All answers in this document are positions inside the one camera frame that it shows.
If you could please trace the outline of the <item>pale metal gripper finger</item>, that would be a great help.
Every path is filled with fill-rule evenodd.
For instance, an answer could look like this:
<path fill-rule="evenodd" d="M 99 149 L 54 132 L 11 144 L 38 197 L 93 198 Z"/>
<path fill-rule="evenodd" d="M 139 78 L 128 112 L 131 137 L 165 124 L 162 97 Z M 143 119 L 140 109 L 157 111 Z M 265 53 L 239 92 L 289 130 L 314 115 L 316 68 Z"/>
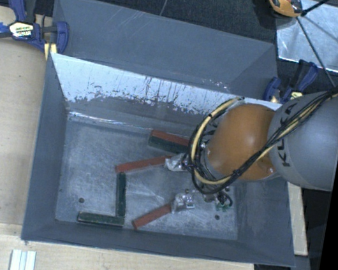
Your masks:
<path fill-rule="evenodd" d="M 171 172 L 184 171 L 184 159 L 185 155 L 183 153 L 172 155 L 170 158 L 165 159 L 164 167 Z"/>
<path fill-rule="evenodd" d="M 191 194 L 178 193 L 171 203 L 171 212 L 176 213 L 195 208 L 193 196 Z"/>

